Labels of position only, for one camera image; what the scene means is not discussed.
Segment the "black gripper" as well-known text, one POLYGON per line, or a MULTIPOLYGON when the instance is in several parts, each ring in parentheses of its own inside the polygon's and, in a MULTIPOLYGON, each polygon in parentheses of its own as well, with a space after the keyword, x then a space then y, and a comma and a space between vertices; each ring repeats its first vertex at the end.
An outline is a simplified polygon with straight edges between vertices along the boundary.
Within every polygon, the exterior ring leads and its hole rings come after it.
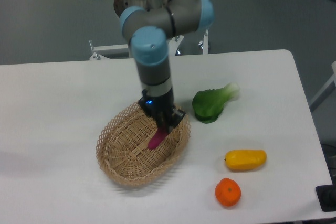
POLYGON ((142 97, 138 105, 144 113, 153 118, 158 130, 172 132, 184 119, 186 112, 174 105, 172 80, 158 85, 142 83, 142 97))

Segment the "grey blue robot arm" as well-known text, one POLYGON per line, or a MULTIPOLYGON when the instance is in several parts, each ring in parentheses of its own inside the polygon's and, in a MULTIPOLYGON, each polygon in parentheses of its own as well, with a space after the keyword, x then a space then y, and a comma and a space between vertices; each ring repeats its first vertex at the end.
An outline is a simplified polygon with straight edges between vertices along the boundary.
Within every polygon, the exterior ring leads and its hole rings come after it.
POLYGON ((139 106, 159 129, 171 132, 185 113, 174 105, 167 41, 208 28, 214 21, 212 2, 126 0, 115 12, 142 84, 139 106))

